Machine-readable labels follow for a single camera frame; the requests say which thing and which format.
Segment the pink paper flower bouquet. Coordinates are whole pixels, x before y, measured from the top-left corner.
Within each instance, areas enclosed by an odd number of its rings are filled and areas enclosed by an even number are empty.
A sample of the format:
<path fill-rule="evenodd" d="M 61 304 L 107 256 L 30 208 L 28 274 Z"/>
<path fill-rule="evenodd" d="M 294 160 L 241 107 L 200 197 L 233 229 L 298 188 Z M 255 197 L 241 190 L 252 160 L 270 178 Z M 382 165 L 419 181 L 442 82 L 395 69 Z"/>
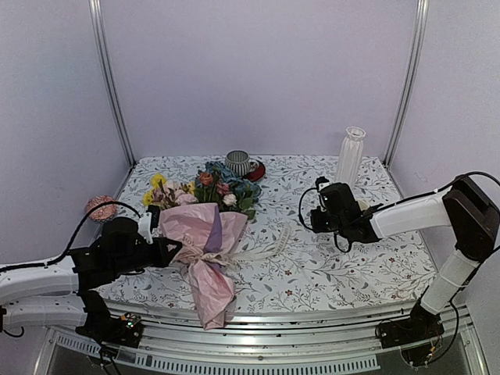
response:
<path fill-rule="evenodd" d="M 182 244 L 186 235 L 210 252 L 234 250 L 246 223 L 255 216 L 253 205 L 260 196 L 258 185 L 236 176 L 225 162 L 207 162 L 186 184 L 170 182 L 161 173 L 153 175 L 150 184 L 142 203 L 161 209 L 162 235 Z M 227 266 L 199 260 L 183 264 L 200 324 L 206 330 L 223 327 L 227 307 L 235 298 L 235 284 L 224 273 Z"/>

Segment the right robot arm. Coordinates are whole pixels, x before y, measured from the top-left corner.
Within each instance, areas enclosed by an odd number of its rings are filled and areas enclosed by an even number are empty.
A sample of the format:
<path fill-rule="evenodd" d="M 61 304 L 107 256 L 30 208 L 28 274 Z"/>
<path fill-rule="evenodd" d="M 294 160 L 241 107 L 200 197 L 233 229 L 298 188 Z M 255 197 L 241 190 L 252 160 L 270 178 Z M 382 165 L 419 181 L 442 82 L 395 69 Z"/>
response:
<path fill-rule="evenodd" d="M 499 208 L 473 181 L 479 171 L 460 174 L 445 186 L 388 205 L 363 208 L 352 189 L 325 177 L 313 190 L 320 203 L 310 212 L 309 230 L 333 234 L 348 246 L 372 244 L 417 231 L 443 234 L 450 252 L 431 284 L 418 297 L 409 317 L 385 321 L 376 335 L 383 348 L 409 345 L 441 336 L 441 312 L 476 275 L 478 268 L 499 250 Z"/>

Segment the cream printed ribbon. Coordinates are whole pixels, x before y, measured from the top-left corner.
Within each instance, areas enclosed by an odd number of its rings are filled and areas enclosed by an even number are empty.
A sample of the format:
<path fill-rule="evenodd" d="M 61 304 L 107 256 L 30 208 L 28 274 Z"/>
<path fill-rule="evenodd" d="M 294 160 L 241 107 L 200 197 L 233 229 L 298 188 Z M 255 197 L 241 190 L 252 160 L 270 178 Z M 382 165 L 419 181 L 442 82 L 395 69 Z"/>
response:
<path fill-rule="evenodd" d="M 215 252 L 210 252 L 208 249 L 197 246 L 184 235 L 183 248 L 180 251 L 180 255 L 175 256 L 175 260 L 185 264 L 190 264 L 199 260 L 206 263 L 215 263 L 220 266 L 233 266 L 238 262 L 264 261 L 274 256 L 278 256 L 285 250 L 291 232 L 291 225 L 286 223 L 283 225 L 280 235 L 274 243 L 261 252 L 251 252 L 248 250 L 241 252 L 223 252 L 220 248 L 217 248 Z"/>

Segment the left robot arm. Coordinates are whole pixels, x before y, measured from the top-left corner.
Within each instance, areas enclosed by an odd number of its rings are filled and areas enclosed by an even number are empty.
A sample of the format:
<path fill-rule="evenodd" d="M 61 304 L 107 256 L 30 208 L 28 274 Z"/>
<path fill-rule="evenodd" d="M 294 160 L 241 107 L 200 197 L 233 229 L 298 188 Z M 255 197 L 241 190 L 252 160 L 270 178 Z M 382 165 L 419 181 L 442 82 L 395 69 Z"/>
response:
<path fill-rule="evenodd" d="M 62 259 L 1 268 L 1 328 L 68 326 L 97 344 L 139 346 L 140 316 L 111 314 L 97 289 L 148 267 L 165 268 L 183 245 L 153 237 L 150 215 L 105 223 L 90 246 L 71 248 Z"/>

